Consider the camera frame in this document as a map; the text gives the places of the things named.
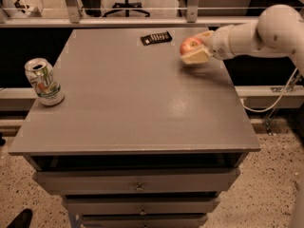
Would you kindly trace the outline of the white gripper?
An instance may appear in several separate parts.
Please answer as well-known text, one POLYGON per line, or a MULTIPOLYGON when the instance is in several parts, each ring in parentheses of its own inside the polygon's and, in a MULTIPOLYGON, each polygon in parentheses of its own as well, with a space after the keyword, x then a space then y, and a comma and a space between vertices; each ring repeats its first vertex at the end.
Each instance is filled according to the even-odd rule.
POLYGON ((213 30, 207 30, 195 35, 197 38, 208 38, 207 46, 197 50, 187 52, 181 56, 181 60, 187 65, 206 63, 212 55, 219 60, 228 60, 235 57, 230 48, 230 33, 233 25, 225 26, 213 30))

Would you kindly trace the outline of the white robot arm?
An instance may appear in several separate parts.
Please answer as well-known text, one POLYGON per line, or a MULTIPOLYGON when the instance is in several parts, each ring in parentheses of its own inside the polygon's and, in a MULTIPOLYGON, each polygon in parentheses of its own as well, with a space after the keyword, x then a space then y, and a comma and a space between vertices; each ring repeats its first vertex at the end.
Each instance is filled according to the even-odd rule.
MULTIPOLYGON (((249 24, 204 30, 180 46, 187 63, 239 55, 287 56, 303 69, 303 18, 293 8, 267 8, 249 24)), ((201 228, 303 228, 303 141, 283 119, 278 135, 257 126, 261 151, 247 157, 232 190, 201 228)))

